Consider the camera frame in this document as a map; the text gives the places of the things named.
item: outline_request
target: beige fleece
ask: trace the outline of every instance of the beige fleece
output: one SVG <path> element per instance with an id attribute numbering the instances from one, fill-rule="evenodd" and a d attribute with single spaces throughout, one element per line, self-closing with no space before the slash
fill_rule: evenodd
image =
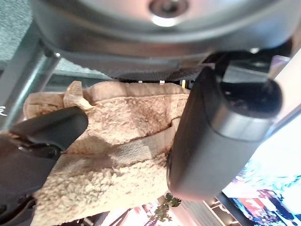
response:
<path id="1" fill-rule="evenodd" d="M 167 190 L 166 155 L 188 95 L 171 83 L 106 81 L 84 90 L 88 128 L 35 194 L 32 226 L 58 225 L 161 196 Z M 36 117 L 67 102 L 64 94 L 30 94 L 24 113 Z"/>

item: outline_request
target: metal pole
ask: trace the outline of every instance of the metal pole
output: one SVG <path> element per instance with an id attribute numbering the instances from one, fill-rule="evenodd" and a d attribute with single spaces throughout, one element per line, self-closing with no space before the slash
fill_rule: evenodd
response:
<path id="1" fill-rule="evenodd" d="M 33 22 L 0 77 L 0 131 L 23 119 L 25 99 L 43 90 L 59 60 L 40 41 Z"/>

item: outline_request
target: screw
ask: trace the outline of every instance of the screw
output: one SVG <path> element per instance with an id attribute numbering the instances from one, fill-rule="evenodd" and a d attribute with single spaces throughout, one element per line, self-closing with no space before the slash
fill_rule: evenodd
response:
<path id="1" fill-rule="evenodd" d="M 151 12 L 161 18 L 174 18 L 188 9 L 186 0 L 153 0 L 150 3 Z"/>

